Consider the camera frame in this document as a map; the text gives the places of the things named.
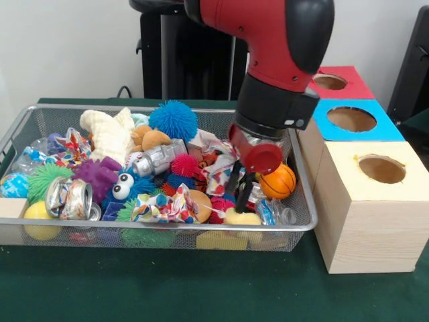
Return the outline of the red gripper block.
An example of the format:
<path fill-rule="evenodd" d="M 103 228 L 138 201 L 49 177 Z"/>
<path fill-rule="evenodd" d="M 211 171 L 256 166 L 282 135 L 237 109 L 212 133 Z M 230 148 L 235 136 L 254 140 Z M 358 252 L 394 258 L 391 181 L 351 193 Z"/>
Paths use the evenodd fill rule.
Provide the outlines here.
<path fill-rule="evenodd" d="M 241 165 L 249 174 L 245 175 L 242 189 L 240 190 L 235 211 L 244 213 L 247 209 L 247 202 L 253 190 L 255 173 L 270 174 L 275 171 L 283 161 L 282 147 L 274 141 L 257 138 L 243 131 L 234 123 L 231 124 L 228 138 L 235 151 L 238 153 L 241 162 L 235 162 L 229 181 L 227 183 L 227 193 L 234 193 L 239 182 Z"/>

